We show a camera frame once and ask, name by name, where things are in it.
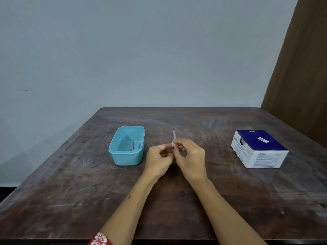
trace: gray wall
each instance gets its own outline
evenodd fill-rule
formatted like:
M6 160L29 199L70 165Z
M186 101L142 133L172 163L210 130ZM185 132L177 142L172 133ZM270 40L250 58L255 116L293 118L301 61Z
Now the gray wall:
M296 1L0 0L0 185L100 107L259 107Z

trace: red floral sleeve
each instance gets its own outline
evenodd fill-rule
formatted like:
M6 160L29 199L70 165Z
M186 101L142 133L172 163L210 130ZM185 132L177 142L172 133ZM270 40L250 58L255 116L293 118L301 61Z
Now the red floral sleeve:
M93 237L88 245L112 245L112 243L107 239L107 237L99 232L96 234L95 237Z

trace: cardboard box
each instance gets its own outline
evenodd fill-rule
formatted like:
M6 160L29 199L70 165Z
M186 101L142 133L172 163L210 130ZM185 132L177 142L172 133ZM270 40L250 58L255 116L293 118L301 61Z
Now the cardboard box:
M266 131L236 130L231 147L246 168L279 169L288 154Z

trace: person's right hand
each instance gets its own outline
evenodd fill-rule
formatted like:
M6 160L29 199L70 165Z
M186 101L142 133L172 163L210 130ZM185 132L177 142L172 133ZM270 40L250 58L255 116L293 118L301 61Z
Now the person's right hand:
M181 168L185 179L191 183L197 180L207 179L207 171L204 163L205 151L190 139L176 139L174 156L178 166ZM180 150L187 151L183 157Z

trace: blue plastic container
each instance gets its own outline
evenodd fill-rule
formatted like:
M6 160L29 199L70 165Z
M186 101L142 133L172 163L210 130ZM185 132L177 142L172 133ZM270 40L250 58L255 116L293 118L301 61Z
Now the blue plastic container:
M141 162L144 151L143 126L119 127L109 145L113 161L120 166L133 166Z

